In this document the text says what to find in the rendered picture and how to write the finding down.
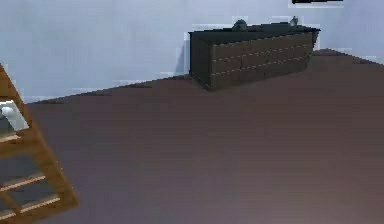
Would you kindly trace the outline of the grey round object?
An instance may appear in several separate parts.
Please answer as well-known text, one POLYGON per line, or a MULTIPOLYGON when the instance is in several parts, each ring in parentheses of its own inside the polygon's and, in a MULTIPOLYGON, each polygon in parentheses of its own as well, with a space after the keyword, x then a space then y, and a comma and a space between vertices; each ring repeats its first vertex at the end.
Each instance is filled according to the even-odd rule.
POLYGON ((246 32, 248 30, 248 26, 245 20, 239 19, 237 20, 232 27, 233 32, 246 32))

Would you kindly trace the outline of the dark brown chest of drawers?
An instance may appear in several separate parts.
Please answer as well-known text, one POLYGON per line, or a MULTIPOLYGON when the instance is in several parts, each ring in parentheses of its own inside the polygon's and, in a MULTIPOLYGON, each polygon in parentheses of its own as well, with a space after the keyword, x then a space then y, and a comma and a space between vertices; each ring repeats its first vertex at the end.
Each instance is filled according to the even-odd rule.
POLYGON ((287 22, 190 33, 190 75, 215 91, 302 72, 320 30, 287 22))

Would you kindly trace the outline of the black framed wall picture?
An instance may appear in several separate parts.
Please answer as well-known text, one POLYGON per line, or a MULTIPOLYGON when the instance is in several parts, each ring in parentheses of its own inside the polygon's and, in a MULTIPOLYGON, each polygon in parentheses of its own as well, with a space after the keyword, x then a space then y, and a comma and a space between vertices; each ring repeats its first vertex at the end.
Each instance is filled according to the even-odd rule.
POLYGON ((291 0, 292 4, 312 4, 312 3, 327 3, 327 2, 343 2, 344 0, 291 0))

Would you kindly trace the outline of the white object on shelf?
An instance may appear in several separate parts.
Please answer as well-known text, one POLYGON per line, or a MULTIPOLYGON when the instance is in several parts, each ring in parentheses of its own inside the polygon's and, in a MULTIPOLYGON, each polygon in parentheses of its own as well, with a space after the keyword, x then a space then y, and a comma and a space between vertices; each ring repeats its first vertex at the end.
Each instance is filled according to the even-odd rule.
POLYGON ((29 128, 28 123, 13 100, 0 102, 0 112, 7 119, 14 131, 29 128))

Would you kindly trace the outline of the brown wooden shelf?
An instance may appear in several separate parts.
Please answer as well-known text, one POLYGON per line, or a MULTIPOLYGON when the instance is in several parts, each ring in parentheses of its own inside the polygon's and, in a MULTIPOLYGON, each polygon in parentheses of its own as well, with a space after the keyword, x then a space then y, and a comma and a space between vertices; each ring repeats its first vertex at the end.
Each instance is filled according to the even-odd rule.
POLYGON ((29 128, 14 131, 0 112, 0 224, 33 224, 78 206, 73 186, 0 65, 0 102, 9 100, 29 128))

